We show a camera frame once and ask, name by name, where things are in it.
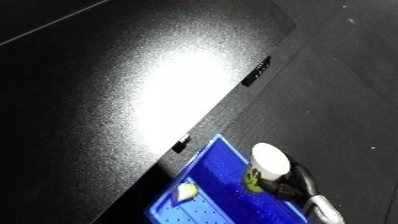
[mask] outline dark surface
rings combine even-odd
[[[103,0],[12,0],[0,2],[0,44]]]
[[[93,221],[294,28],[271,1],[110,1],[0,46],[0,222]]]
[[[216,133],[246,157],[269,142],[311,169],[347,223],[397,223],[397,3],[276,2],[298,29],[272,52],[271,67],[250,88],[236,87],[191,130],[188,148],[156,167],[174,176]],[[150,189],[132,188],[130,200]],[[98,224],[143,217],[137,210],[145,206],[119,202],[123,212],[115,216],[112,207],[103,216],[112,222]]]

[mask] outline blue plastic bin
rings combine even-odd
[[[217,135],[150,205],[146,214],[158,224],[304,224],[289,202],[262,192],[252,194],[242,184],[248,161]],[[194,183],[199,193],[177,203],[173,191],[180,183]]]

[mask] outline black panel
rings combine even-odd
[[[12,0],[0,1],[0,44],[44,26],[101,0]]]
[[[294,28],[271,1],[110,1],[1,46],[0,222],[93,221]]]

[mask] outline white object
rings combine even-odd
[[[198,192],[198,187],[195,184],[182,183],[173,192],[173,198],[176,202],[181,202],[195,197]]]
[[[252,167],[260,171],[261,178],[274,181],[290,171],[290,162],[287,156],[278,148],[258,143],[253,147],[250,158]]]

